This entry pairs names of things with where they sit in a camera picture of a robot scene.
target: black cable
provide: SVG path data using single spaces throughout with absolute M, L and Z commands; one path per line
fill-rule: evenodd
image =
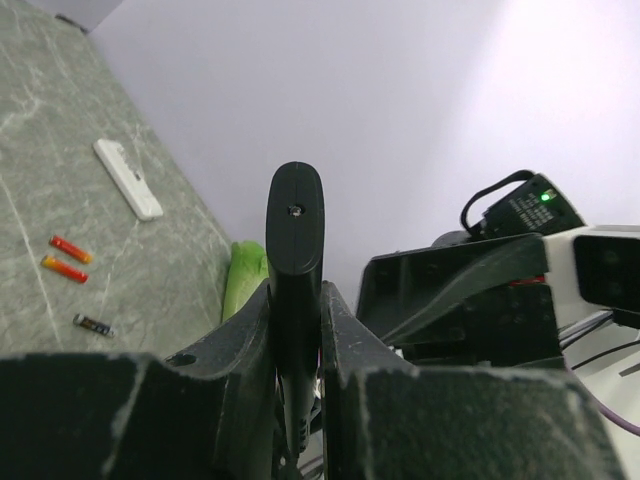
M 469 215 L 469 209 L 471 206 L 480 200 L 482 197 L 486 197 L 490 193 L 495 192 L 496 190 L 500 190 L 502 187 L 506 187 L 510 183 L 513 182 L 526 182 L 535 176 L 531 170 L 518 170 L 515 173 L 512 173 L 508 177 L 503 180 L 500 180 L 498 183 L 491 185 L 490 187 L 485 188 L 484 190 L 480 190 L 476 193 L 471 200 L 467 202 L 467 204 L 462 209 L 460 213 L 460 224 L 464 227 L 464 229 L 471 235 L 472 237 L 477 237 L 479 232 L 476 232 L 469 226 L 469 222 L 467 221 L 467 216 Z
M 585 365 L 587 365 L 587 364 L 589 364 L 591 362 L 594 362 L 594 361 L 598 360 L 599 358 L 605 357 L 605 356 L 610 355 L 612 353 L 619 352 L 620 350 L 624 350 L 625 348 L 633 347 L 635 345 L 640 345 L 640 340 L 635 340 L 633 342 L 625 343 L 625 344 L 622 344 L 622 345 L 618 345 L 617 347 L 610 348 L 609 350 L 605 350 L 604 352 L 601 352 L 601 353 L 599 353 L 597 355 L 594 355 L 591 358 L 587 358 L 586 360 L 578 363 L 577 365 L 574 365 L 573 367 L 571 367 L 571 369 L 572 370 L 577 370 L 578 368 L 584 367 Z
M 607 323 L 612 318 L 613 318 L 613 313 L 610 313 L 609 315 L 607 315 L 605 318 L 603 318 L 599 322 L 594 323 L 593 325 L 591 325 L 590 327 L 585 328 L 581 332 L 575 333 L 574 336 L 571 338 L 571 340 L 567 341 L 567 343 L 565 343 L 562 346 L 562 350 L 565 350 L 566 348 L 570 347 L 571 345 L 576 343 L 578 340 L 583 339 L 585 336 L 589 335 L 591 332 L 595 332 L 597 329 L 602 327 L 605 323 Z

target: wire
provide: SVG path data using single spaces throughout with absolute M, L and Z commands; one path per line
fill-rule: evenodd
M 607 355 L 610 355 L 612 353 L 615 352 L 619 352 L 620 350 L 624 350 L 625 348 L 629 348 L 629 347 L 634 347 L 636 345 L 640 345 L 640 340 L 635 340 L 633 342 L 629 342 L 629 343 L 624 343 L 622 345 L 618 345 L 617 347 L 614 348 L 610 348 L 609 350 L 605 350 L 604 352 L 601 352 L 597 355 L 594 355 L 591 358 L 587 358 L 586 360 L 578 363 L 577 365 L 574 365 L 573 367 L 571 367 L 572 370 L 577 370 L 578 368 L 584 367 L 585 365 L 594 362 L 596 360 L 598 360 L 599 358 L 602 357 L 606 357 Z
M 602 416 L 604 416 L 607 420 L 609 420 L 614 425 L 617 425 L 621 429 L 629 432 L 630 434 L 640 437 L 640 426 L 634 425 L 630 421 L 622 418 L 620 415 L 618 415 L 616 412 L 614 412 L 609 407 L 607 407 L 604 403 L 602 403 L 593 393 L 591 393 L 591 391 L 589 391 L 589 389 L 585 386 L 585 384 L 582 383 L 582 381 L 574 371 L 575 367 L 571 368 L 570 366 L 567 365 L 567 369 L 574 375 L 576 380 L 580 382 L 580 384 L 584 387 L 584 389 L 587 391 L 589 396 L 596 403 L 596 405 L 598 406 L 598 410 L 600 411 Z
M 586 337 L 587 335 L 589 335 L 592 332 L 595 332 L 596 330 L 598 330 L 600 327 L 604 326 L 605 324 L 609 323 L 609 321 L 613 318 L 613 314 L 612 313 L 608 313 L 607 315 L 605 315 L 604 318 L 596 321 L 595 323 L 593 323 L 592 325 L 587 326 L 584 330 L 580 330 L 579 332 L 574 333 L 572 336 L 569 337 L 568 340 L 566 341 L 561 341 L 560 342 L 560 346 L 562 348 L 562 350 L 570 347 L 571 345 L 573 345 L 574 343 L 576 343 L 578 340 Z
M 496 190 L 500 190 L 502 187 L 506 187 L 510 183 L 526 182 L 527 180 L 533 178 L 534 176 L 535 176 L 535 173 L 533 173 L 531 170 L 518 170 L 517 172 L 512 173 L 511 175 L 506 177 L 505 179 L 500 180 L 498 183 L 495 183 L 490 187 L 485 188 L 484 190 L 480 190 L 473 197 L 471 197 L 471 200 L 469 200 L 467 204 L 464 206 L 464 208 L 462 209 L 462 212 L 460 213 L 460 224 L 467 231 L 467 233 L 469 233 L 469 235 L 471 235 L 472 237 L 477 237 L 478 232 L 475 231 L 473 228 L 471 228 L 467 221 L 467 216 L 469 215 L 469 209 L 471 208 L 471 206 L 474 203 L 476 203 L 478 200 L 480 200 L 482 197 L 486 197 L 490 193 L 493 193 Z

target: green object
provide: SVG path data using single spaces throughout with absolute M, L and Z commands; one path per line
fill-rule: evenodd
M 256 288 L 269 276 L 267 253 L 257 243 L 247 240 L 231 245 L 231 268 L 224 294 L 222 321 L 240 310 Z

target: black power adapter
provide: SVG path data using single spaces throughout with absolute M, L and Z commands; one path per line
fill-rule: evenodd
M 516 181 L 524 183 L 489 207 L 479 223 L 468 226 L 466 216 L 473 203 Z M 473 240 L 524 233 L 552 235 L 585 225 L 555 185 L 544 175 L 528 170 L 516 172 L 474 195 L 463 209 L 460 221 Z

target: screw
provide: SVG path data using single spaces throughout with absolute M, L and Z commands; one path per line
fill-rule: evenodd
M 304 207 L 302 205 L 293 205 L 289 207 L 289 215 L 292 217 L 299 217 L 304 213 Z

